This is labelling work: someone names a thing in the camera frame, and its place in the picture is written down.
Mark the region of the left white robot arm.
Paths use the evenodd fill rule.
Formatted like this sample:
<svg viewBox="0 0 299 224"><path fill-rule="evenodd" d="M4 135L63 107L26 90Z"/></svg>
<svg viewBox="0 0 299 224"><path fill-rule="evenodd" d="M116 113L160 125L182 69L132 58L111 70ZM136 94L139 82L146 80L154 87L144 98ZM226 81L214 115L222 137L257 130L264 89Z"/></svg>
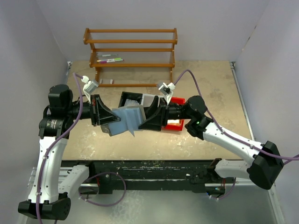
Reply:
<svg viewBox="0 0 299 224"><path fill-rule="evenodd" d="M93 126L106 125L121 119L104 105L99 95L92 95L90 102L83 97L74 103L73 93L65 84L50 88L49 105L39 123L39 159L31 192L26 201L20 202L18 212L38 220L65 220L70 212L71 198L83 182L96 178L92 162L75 165L59 181L61 163L71 129L81 119L90 119Z"/></svg>

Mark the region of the grey card holder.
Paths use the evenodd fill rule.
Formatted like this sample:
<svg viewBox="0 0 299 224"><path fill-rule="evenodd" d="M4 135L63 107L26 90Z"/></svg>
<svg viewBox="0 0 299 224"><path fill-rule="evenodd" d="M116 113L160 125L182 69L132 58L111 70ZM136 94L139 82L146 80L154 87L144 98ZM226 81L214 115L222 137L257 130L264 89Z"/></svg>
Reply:
<svg viewBox="0 0 299 224"><path fill-rule="evenodd" d="M146 119L142 105L123 106L113 109L112 112L120 120L100 126L102 132L109 136L115 136L126 131L134 136L135 131L139 130L139 125Z"/></svg>

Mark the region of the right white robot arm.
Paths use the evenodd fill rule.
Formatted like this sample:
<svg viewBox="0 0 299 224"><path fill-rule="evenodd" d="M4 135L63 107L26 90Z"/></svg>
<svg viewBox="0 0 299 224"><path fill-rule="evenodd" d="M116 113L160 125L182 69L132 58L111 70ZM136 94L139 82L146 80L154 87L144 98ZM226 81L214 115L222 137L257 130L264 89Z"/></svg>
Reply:
<svg viewBox="0 0 299 224"><path fill-rule="evenodd" d="M219 182L223 178L236 177L251 180L256 186L269 190L284 167L275 143L257 142L244 138L221 127L205 115L207 107L201 96L192 96L184 104L167 104L165 99L154 97L146 108L146 119L140 130L161 131L168 120L187 119L187 132L195 138L214 143L239 156L239 161L214 160L208 170L208 179Z"/></svg>

